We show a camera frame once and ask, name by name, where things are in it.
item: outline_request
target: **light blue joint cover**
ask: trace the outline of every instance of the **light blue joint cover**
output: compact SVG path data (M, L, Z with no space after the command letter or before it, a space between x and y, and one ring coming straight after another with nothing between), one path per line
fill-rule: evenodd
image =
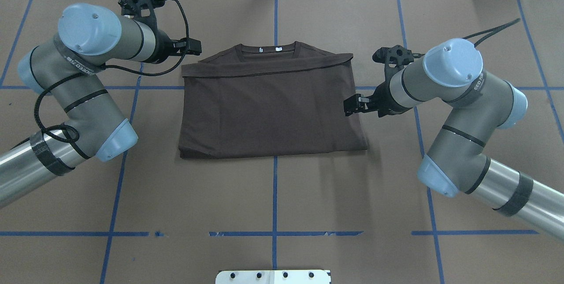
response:
M41 94L45 89L43 89L40 84L37 83L37 80L33 76L32 52L33 51L30 51L18 63L18 75L20 76L20 79L23 81L24 85L30 87L36 93Z
M454 197L459 192L455 184L427 154L417 170L417 178L427 187L447 197Z
M76 3L59 19L63 43L82 55L96 56L112 50L121 38L121 22L105 7Z
M503 124L498 127L498 129L502 130L513 127L513 125L515 125L517 121L523 119L525 113L527 113L527 97L524 95L524 93L516 89L511 83L509 83L509 85L511 86L511 91L513 91L513 108L511 109L507 120L505 120L505 122L503 122Z
M454 88L471 84L482 72L484 62L474 44L453 38L427 51L423 69L437 84Z
M131 149L137 143L137 133L129 123L128 119L123 120L121 124L115 128L108 139L102 144L96 153L101 161L109 161L119 154Z

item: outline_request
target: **folded t-shirt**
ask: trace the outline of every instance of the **folded t-shirt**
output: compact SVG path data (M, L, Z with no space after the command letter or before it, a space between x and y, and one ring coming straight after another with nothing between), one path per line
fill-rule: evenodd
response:
M226 159L366 149L358 115L345 116L355 94L351 53L295 41L236 45L183 65L183 158Z

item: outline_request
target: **white metal bracket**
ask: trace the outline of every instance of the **white metal bracket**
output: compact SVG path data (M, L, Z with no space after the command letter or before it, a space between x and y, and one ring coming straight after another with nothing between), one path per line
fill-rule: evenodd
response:
M221 271L215 284L331 284L329 270Z

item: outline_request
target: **wire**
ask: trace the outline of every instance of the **wire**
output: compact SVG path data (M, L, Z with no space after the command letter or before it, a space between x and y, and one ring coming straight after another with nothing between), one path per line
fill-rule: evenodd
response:
M188 29L188 19L186 19L186 14L184 13L184 9L182 8L182 5L180 5L180 1L178 0L173 0L175 1L175 3L177 3L178 5L178 9L180 9L180 12L182 14L182 19L184 19L184 25L186 26L186 42L189 41L189 29ZM188 52L188 47L185 47L184 51L181 53L180 59L178 59L177 63L175 63L175 65L173 67L171 67L170 69L167 69L163 72L159 72L159 73L145 73L142 71L135 71L133 69L129 69L126 67L122 67L119 65L103 65L102 68L103 69L107 69L107 68L114 68L114 69L120 69L123 71L127 71L130 73L135 73L136 75L146 75L147 77L156 77L158 75L166 75L167 73L173 71L174 69L176 69L180 63L182 62L182 60L184 59L184 57L186 56L186 53Z
M39 107L41 105L41 101L43 101L43 98L48 95L48 93L50 93L54 88L62 85L63 83L78 78L78 77L82 77L84 76L82 73L75 73L74 75L70 75L64 79L61 79L60 81L57 81L56 83L54 83L53 85L51 85L50 87L48 87L47 89L45 89L40 95L39 97L37 97L36 103L35 103L35 107L33 109L33 117L35 118L35 121L37 123L37 126L40 128L41 133L50 136L53 139L56 139L59 142L63 142L63 143L74 143L76 141L78 141L78 139L80 138L80 134L78 133L77 129L75 129L74 127L71 127L70 125L66 125L66 124L60 124L60 125L54 125L52 127L45 127L45 125L43 125L43 123L41 122L41 119L39 117ZM70 138L62 138L59 137L58 135L54 135L53 133L51 133L51 131L54 130L61 130L61 131L69 131L75 134L75 137L73 138L72 135L70 136Z
M500 26L498 26L498 27L486 29L486 30L484 30L484 31L480 31L479 33L475 33L475 34L472 34L472 35L468 35L468 36L466 36L466 37L463 37L463 39L469 39L469 38L471 38L471 37L476 37L476 36L479 36L479 35L483 35L483 34L485 34L485 33L489 33L489 34L485 35L484 37L478 39L478 41L476 41L476 42L474 43L474 47L477 47L479 44L482 43L482 41L485 41L485 40L488 39L489 37L492 37L493 35L499 33L499 32L502 31L503 29L506 29L507 27L511 27L511 26L515 25L516 23L518 23L518 22L520 22L520 21L521 21L521 19L515 19L515 20L513 20L513 21L510 21L509 23L505 23L505 24L500 25Z

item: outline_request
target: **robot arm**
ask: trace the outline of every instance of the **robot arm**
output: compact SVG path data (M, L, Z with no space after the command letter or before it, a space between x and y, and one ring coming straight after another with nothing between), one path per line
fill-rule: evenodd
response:
M346 115L401 114L439 97L453 110L423 157L419 180L448 197L459 190L471 194L564 241L564 195L482 153L496 128L508 129L524 117L527 98L484 70L471 42L451 39L424 56L397 45L379 49L373 59L386 64L386 81L370 97L347 99Z
M125 17L104 7L73 4L63 11L53 39L20 61L22 81L37 93L53 95L69 120L64 127L41 129L0 156L0 208L93 156L108 161L137 143L129 120L96 73L115 67L104 65L112 58L161 63L171 55L182 60L201 53L199 41L188 36L173 41L157 29L154 8L164 3L120 0ZM151 15L141 17L142 9Z

